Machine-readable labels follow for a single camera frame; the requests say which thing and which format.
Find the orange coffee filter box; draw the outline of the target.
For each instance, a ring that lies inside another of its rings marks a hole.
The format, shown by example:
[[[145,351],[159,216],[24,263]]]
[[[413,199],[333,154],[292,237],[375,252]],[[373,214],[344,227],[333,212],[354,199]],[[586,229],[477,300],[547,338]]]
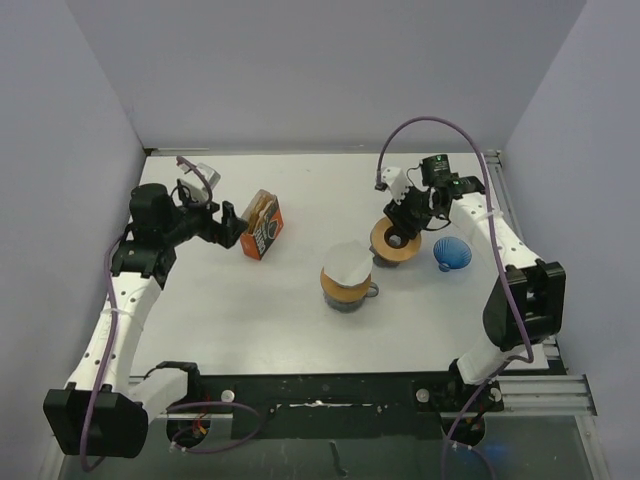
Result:
[[[248,223],[240,236],[245,256],[261,260],[284,227],[278,197],[264,189],[256,192],[241,218]]]

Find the blue plastic dripper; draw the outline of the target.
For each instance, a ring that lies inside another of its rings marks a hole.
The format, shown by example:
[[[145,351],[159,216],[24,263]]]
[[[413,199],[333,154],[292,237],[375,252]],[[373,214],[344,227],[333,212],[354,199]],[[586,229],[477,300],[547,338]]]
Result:
[[[442,272],[467,267],[472,260],[472,251],[466,242],[456,237],[442,237],[433,246],[433,255]]]

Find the grey plastic dripper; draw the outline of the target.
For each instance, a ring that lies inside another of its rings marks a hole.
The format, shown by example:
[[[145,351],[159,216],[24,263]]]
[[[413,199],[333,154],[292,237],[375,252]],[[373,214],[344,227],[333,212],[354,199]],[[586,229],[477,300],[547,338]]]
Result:
[[[397,261],[382,257],[373,246],[370,246],[369,250],[373,255],[373,263],[380,268],[396,268],[400,265]]]

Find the white paper coffee filter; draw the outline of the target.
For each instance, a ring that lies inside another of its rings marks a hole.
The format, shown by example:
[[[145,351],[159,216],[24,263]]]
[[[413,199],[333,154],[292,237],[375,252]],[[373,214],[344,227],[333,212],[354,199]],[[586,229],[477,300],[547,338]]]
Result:
[[[373,254],[358,241],[343,242],[329,248],[324,273],[342,287],[363,284],[371,274]]]

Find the grey glass carafe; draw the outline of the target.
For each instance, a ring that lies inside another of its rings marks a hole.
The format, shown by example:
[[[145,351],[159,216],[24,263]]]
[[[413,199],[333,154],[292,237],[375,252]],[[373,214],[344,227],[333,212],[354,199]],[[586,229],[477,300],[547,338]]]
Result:
[[[356,301],[352,301],[352,302],[339,301],[329,296],[326,293],[323,294],[323,297],[324,297],[325,303],[332,309],[341,313],[351,313],[358,310],[364,304],[366,299],[374,298],[378,294],[379,294],[379,287],[375,282],[372,282],[368,287],[368,290],[365,293],[365,295]]]

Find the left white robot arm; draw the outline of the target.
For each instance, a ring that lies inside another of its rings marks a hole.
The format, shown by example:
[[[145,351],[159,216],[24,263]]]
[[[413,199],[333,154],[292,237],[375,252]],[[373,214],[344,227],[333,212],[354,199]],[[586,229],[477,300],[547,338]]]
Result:
[[[106,254],[107,297],[94,332],[64,387],[45,396],[44,414],[66,455],[134,458],[156,417],[174,405],[193,410],[204,398],[193,362],[162,361],[140,384],[129,384],[177,247],[200,238],[230,249],[248,226],[232,203],[206,204],[197,201],[194,187],[179,182],[176,188],[177,200],[159,183],[132,190],[130,221]]]

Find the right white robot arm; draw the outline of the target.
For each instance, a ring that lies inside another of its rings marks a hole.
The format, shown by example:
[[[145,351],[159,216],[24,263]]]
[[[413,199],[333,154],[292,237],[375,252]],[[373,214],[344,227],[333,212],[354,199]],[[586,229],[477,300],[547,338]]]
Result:
[[[420,187],[401,168],[377,173],[379,189],[391,194],[384,214],[392,227],[402,239],[414,240],[432,220],[448,222],[497,271],[480,337],[455,360],[458,376],[445,384],[448,402],[466,409],[499,367],[514,360],[531,362],[533,346],[560,331],[566,272],[525,245],[496,209],[484,179],[453,172],[445,154],[422,159],[418,168]]]

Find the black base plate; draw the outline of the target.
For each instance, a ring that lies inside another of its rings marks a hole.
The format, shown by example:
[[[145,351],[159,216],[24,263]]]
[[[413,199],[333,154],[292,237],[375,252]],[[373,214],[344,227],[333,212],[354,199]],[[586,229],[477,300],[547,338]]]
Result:
[[[467,386],[452,372],[206,375],[189,401],[192,408],[165,424],[168,439],[185,448],[216,434],[232,441],[450,435],[476,444],[485,415],[504,409],[498,383]]]

